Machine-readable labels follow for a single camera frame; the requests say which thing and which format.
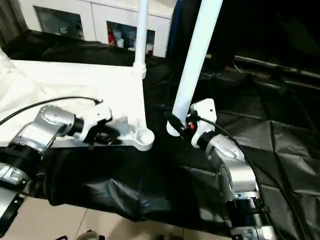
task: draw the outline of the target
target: tiled floor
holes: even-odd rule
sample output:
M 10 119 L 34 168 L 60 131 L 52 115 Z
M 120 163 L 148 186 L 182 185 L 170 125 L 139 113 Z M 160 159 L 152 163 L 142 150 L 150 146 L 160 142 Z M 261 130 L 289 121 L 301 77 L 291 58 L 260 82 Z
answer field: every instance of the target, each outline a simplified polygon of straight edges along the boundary
M 134 223 L 117 214 L 71 205 L 50 206 L 48 201 L 27 198 L 3 240 L 68 240 L 93 230 L 107 240 L 154 240 L 156 236 L 175 234 L 185 240 L 227 240 L 204 232 L 154 221 Z

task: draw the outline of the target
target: white pole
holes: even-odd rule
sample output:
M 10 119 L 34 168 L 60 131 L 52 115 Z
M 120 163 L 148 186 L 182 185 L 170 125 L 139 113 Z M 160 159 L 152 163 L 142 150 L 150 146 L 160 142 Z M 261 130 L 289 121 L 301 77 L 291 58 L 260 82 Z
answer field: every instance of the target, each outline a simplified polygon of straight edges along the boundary
M 142 79 L 146 77 L 146 45 L 148 28 L 149 0 L 139 1 L 139 19 L 136 33 L 135 60 L 133 66 L 142 72 Z
M 202 0 L 200 6 L 189 52 L 186 57 L 179 89 L 172 110 L 172 113 L 184 124 L 205 61 L 211 37 L 217 23 L 222 2 L 223 0 Z M 169 124 L 169 122 L 166 125 L 166 130 L 172 136 L 179 136 L 179 133 Z

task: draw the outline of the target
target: black plastic sheet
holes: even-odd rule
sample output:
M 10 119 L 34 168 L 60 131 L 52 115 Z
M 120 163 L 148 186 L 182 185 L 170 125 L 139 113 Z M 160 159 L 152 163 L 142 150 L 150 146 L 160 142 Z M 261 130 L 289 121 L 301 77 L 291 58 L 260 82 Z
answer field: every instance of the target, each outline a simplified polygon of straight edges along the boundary
M 28 33 L 4 50 L 20 60 L 130 66 L 134 59 L 124 49 L 45 33 Z M 143 87 L 147 125 L 155 134 L 152 149 L 50 149 L 30 186 L 31 195 L 54 206 L 72 204 L 132 221 L 229 235 L 211 163 L 201 150 L 166 132 L 164 112 L 174 103 L 183 62 L 146 61 Z M 281 73 L 277 80 L 234 72 L 212 76 L 200 77 L 192 101 L 215 100 L 217 123 L 245 146 L 258 166 L 267 204 L 283 236 L 302 238 L 284 197 L 263 172 L 283 187 L 308 238 L 320 240 L 320 90 L 284 83 Z

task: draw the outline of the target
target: white stand base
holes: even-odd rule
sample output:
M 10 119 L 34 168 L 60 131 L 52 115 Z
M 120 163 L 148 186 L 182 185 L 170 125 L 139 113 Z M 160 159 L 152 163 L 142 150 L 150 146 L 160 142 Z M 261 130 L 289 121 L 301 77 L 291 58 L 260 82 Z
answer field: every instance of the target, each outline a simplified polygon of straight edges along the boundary
M 115 121 L 128 123 L 131 126 L 130 131 L 121 136 L 125 145 L 136 144 L 138 147 L 135 147 L 141 151 L 151 148 L 155 137 L 152 131 L 147 129 L 142 73 L 137 68 L 21 60 L 9 60 L 6 64 L 10 65 L 9 71 L 6 71 L 5 65 L 1 65 L 0 62 L 0 87 L 3 84 L 4 87 L 17 91 L 9 93 L 0 91 L 0 119 L 22 107 L 51 98 L 92 97 L 109 104 Z M 19 89 L 18 81 L 15 83 L 11 81 L 18 76 L 21 77 L 21 83 L 23 81 L 30 83 L 23 98 L 20 96 L 25 89 Z M 94 102 L 71 99 L 51 104 L 81 116 L 94 105 Z M 1 125 L 0 146 L 6 146 L 25 124 L 35 118 L 40 108 L 41 106 L 22 112 Z M 56 148 L 82 146 L 85 145 L 73 137 L 57 138 L 53 145 Z

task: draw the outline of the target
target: black cable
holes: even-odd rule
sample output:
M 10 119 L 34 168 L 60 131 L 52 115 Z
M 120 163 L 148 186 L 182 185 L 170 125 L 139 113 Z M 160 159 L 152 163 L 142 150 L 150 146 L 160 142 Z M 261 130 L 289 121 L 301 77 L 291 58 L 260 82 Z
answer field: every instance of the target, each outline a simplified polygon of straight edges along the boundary
M 61 100 L 66 100 L 66 99 L 87 99 L 87 100 L 94 101 L 94 103 L 96 105 L 101 103 L 101 101 L 99 101 L 99 100 L 97 100 L 95 98 L 86 97 L 86 96 L 63 96 L 63 97 L 52 98 L 52 99 L 36 102 L 36 103 L 31 104 L 29 106 L 25 106 L 25 107 L 15 111 L 14 113 L 11 113 L 9 116 L 5 117 L 4 119 L 2 119 L 0 121 L 0 126 L 2 124 L 4 124 L 5 122 L 9 121 L 10 119 L 14 118 L 16 115 L 18 115 L 18 114 L 20 114 L 20 113 L 22 113 L 22 112 L 24 112 L 26 110 L 32 109 L 32 108 L 37 107 L 37 106 L 42 105 L 42 104 L 48 104 L 48 103 L 51 103 L 51 102 L 61 101 Z
M 289 197 L 288 195 L 286 194 L 286 192 L 284 191 L 284 189 L 282 188 L 282 186 L 277 182 L 277 180 L 270 174 L 268 173 L 266 170 L 264 170 L 261 166 L 259 166 L 258 164 L 256 163 L 253 163 L 253 165 L 259 169 L 263 174 L 265 174 L 272 182 L 273 184 L 275 185 L 275 187 L 277 189 L 279 189 L 281 195 L 283 196 L 286 204 L 288 205 L 292 215 L 293 215 L 293 218 L 295 219 L 295 221 L 298 223 L 297 225 L 299 226 L 300 228 L 300 231 L 301 231 L 301 234 L 303 235 L 303 238 L 305 240 L 307 240 L 307 236 L 306 236 L 306 233 L 305 233 L 305 230 L 303 228 L 303 224 L 300 220 L 300 217 L 298 216 L 296 210 L 295 210 L 295 207 L 292 205 L 291 201 L 289 200 Z
M 198 121 L 200 120 L 200 121 L 206 122 L 206 123 L 214 126 L 215 128 L 219 129 L 220 131 L 222 131 L 222 132 L 223 132 L 225 135 L 227 135 L 227 136 L 234 142 L 234 144 L 243 152 L 244 157 L 245 157 L 245 159 L 246 159 L 246 162 L 247 162 L 248 165 L 251 167 L 251 169 L 252 169 L 252 171 L 253 171 L 253 173 L 254 173 L 254 175 L 255 175 L 255 180 L 256 180 L 256 184 L 257 184 L 257 186 L 258 186 L 258 191 L 259 191 L 259 195 L 260 195 L 261 202 L 262 202 L 262 204 L 263 204 L 264 206 L 267 206 L 267 204 L 266 204 L 266 198 L 265 198 L 264 192 L 263 192 L 263 190 L 262 190 L 261 182 L 260 182 L 259 178 L 257 177 L 257 174 L 256 174 L 255 169 L 254 169 L 254 164 L 253 164 L 252 160 L 249 158 L 249 156 L 246 154 L 244 148 L 240 145 L 240 143 L 239 143 L 229 132 L 227 132 L 225 129 L 223 129 L 221 126 L 217 125 L 216 123 L 214 123 L 214 122 L 212 122 L 212 121 L 210 121 L 210 120 L 207 120 L 207 119 L 205 119 L 205 118 L 199 117 L 199 116 L 195 116 L 195 118 L 196 118 L 196 120 L 198 120 Z M 286 200 L 286 203 L 287 203 L 289 206 L 292 206 L 291 203 L 288 201 L 288 198 L 285 197 L 285 196 L 283 196 L 283 197 L 284 197 L 284 199 Z M 295 219 L 297 220 L 297 222 L 299 223 L 299 226 L 303 229 L 302 224 L 301 224 L 301 222 L 298 220 L 299 218 L 296 217 L 297 215 L 296 215 L 295 211 L 293 210 L 293 208 L 290 208 L 290 210 L 292 211 L 292 214 L 293 214 L 294 218 L 295 218 Z M 273 226 L 274 230 L 275 230 L 276 233 L 278 234 L 278 236 L 279 236 L 282 240 L 284 240 L 284 237 L 282 236 L 282 234 L 280 233 L 280 231 L 276 228 L 275 222 L 274 222 L 272 216 L 270 215 L 270 213 L 267 212 L 267 216 L 268 216 L 268 218 L 269 218 L 269 220 L 270 220 L 270 223 L 271 223 L 271 225 Z

